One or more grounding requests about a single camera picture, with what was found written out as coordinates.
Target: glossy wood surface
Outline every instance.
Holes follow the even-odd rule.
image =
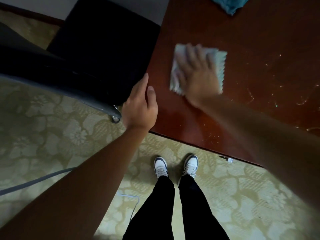
[[[228,52],[223,94],[320,135],[320,0],[249,0],[230,17],[210,0],[170,0],[147,72],[159,105],[154,133],[255,161],[213,119],[169,91],[177,43]]]

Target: wire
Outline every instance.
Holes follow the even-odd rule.
[[[57,175],[62,174],[62,173],[70,172],[70,171],[72,171],[72,170],[74,170],[74,169],[76,169],[76,168],[77,168],[77,167],[66,168],[66,169],[63,169],[63,170],[60,170],[60,171],[57,171],[57,172],[50,173],[50,174],[48,174],[48,175],[42,176],[42,177],[40,177],[40,178],[31,180],[31,181],[26,182],[26,183],[23,183],[23,184],[19,184],[19,185],[10,187],[10,188],[2,189],[2,190],[0,190],[0,196],[6,195],[6,194],[8,194],[8,193],[12,193],[12,192],[17,191],[17,190],[22,190],[22,189],[24,189],[24,188],[26,188],[26,187],[29,187],[29,186],[34,185],[34,184],[37,184],[37,183],[39,183],[39,182],[41,182],[41,181],[44,181],[44,180],[46,180],[46,179],[49,179],[49,178],[51,178],[51,177],[57,176]],[[138,202],[137,202],[136,205],[134,206],[133,211],[132,211],[132,214],[131,214],[131,217],[130,217],[130,221],[131,221],[131,218],[132,218],[132,216],[133,216],[133,214],[134,214],[134,210],[136,209],[137,205],[138,205],[139,202],[140,202],[139,196],[137,196],[137,195],[121,194],[121,193],[119,193],[118,191],[117,191],[117,194],[118,194],[119,196],[123,196],[123,197],[138,198]]]

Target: folded cloth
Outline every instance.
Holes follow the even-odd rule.
[[[222,93],[223,79],[224,79],[224,66],[226,60],[226,51],[220,51],[217,48],[203,48],[205,55],[209,54],[216,65],[216,73],[219,81],[220,93]],[[174,49],[175,54],[182,54],[186,57],[186,45],[176,44]],[[173,65],[171,69],[171,79],[170,79],[170,90],[178,93],[179,95],[184,95],[182,89],[180,88],[179,79],[176,75],[178,70],[178,64],[176,59],[173,59]]]
[[[218,3],[229,15],[234,15],[238,8],[243,7],[249,0],[212,0]]]

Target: leg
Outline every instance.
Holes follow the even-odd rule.
[[[194,180],[197,169],[198,158],[189,156],[179,184],[186,240],[211,237],[227,240],[226,232],[213,216],[205,195]]]
[[[168,177],[163,158],[155,160],[158,182],[144,204],[130,221],[123,236],[126,239],[174,239],[171,227],[174,211],[174,184]]]

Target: person's left arm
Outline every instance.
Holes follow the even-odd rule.
[[[0,229],[0,239],[90,239],[140,143],[154,126],[158,105],[148,74],[122,108],[126,131],[38,196]]]

